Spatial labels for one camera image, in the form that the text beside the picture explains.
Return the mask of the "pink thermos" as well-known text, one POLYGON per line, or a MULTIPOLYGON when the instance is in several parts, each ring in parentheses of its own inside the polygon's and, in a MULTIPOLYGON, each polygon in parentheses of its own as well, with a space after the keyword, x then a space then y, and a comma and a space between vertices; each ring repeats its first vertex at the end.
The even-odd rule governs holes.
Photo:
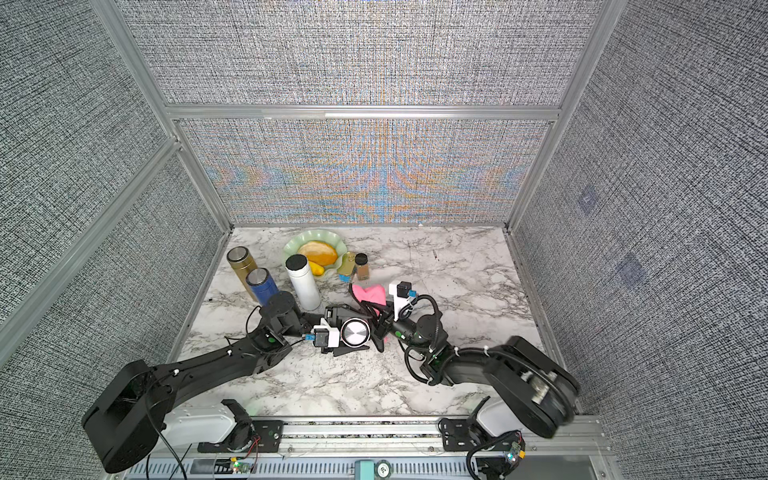
POLYGON ((349 348, 364 346, 370 340, 370 336, 370 325, 362 318, 349 318, 343 322, 340 328, 342 343, 349 348))

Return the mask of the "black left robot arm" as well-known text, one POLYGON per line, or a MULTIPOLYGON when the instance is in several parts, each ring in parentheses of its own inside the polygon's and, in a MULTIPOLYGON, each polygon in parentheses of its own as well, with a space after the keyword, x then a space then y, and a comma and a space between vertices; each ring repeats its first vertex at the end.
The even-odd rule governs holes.
POLYGON ((82 418, 82 427, 104 470, 122 472, 147 456, 164 436, 164 419, 175 407, 240 377, 260 374, 281 362, 293 348, 291 339, 306 334, 331 347, 331 335, 353 320, 365 327, 370 318, 348 306, 322 314, 303 312, 287 291, 257 309, 258 326, 228 346, 186 360, 149 366, 126 364, 82 418))

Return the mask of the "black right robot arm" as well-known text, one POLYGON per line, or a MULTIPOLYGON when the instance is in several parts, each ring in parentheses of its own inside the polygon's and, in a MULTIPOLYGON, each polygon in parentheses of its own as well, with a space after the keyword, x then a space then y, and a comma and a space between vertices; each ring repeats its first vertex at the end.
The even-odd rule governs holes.
POLYGON ((407 371, 427 386, 488 385, 532 433, 552 438, 576 416, 580 386, 554 360, 521 336, 494 347, 458 347, 448 340, 443 312, 430 295, 397 307, 361 300, 373 320, 371 339, 378 350, 392 335, 403 350, 407 371))

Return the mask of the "blue thermos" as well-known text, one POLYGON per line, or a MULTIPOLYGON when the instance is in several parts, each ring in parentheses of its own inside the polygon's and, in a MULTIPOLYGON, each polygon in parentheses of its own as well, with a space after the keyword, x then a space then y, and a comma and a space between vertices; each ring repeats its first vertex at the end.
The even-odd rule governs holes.
POLYGON ((265 306, 269 300, 279 293, 271 273, 266 268, 256 268, 246 276, 246 285, 260 306, 265 306))

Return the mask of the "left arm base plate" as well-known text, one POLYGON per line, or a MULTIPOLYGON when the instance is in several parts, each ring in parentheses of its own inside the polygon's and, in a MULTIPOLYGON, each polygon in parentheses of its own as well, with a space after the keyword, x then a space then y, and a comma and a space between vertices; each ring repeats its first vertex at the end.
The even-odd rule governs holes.
POLYGON ((277 453, 285 423, 282 420, 251 420, 237 423, 231 433, 221 442, 199 443, 198 453, 233 453, 245 455, 277 453))

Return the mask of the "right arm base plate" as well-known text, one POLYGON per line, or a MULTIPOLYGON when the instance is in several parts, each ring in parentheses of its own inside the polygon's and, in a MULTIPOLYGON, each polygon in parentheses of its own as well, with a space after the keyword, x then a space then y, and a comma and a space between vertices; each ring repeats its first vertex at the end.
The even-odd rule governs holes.
POLYGON ((468 452, 493 437, 476 419, 470 417, 440 418, 437 426, 442 448, 446 452, 468 452))

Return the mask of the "gold gradient thermos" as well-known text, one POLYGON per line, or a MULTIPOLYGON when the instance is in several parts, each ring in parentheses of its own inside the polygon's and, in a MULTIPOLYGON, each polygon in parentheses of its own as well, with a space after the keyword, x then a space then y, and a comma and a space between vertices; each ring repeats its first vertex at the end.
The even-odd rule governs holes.
POLYGON ((234 273, 237 275, 241 284, 243 285, 246 293, 253 301, 258 302, 247 281, 248 275, 258 268, 257 263, 252 257, 248 248, 245 246, 232 247, 227 252, 226 259, 234 273))

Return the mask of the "white thermos black lid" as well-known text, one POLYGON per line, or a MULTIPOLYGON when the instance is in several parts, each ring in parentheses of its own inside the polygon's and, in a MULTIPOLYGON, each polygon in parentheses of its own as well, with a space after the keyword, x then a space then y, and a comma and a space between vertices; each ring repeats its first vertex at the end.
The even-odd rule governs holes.
POLYGON ((285 261, 285 268, 304 310, 316 310, 321 306, 321 296, 314 280, 309 260, 303 254, 293 254, 285 261))

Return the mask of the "pink cloth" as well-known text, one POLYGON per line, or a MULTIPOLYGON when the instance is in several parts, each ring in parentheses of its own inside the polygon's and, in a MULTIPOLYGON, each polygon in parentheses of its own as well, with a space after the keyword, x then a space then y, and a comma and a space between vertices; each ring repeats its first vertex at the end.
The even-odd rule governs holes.
POLYGON ((380 284, 367 288, 357 284, 351 284, 350 292, 357 303, 363 306, 369 306, 376 313, 380 313, 382 308, 386 306, 387 292, 380 284))

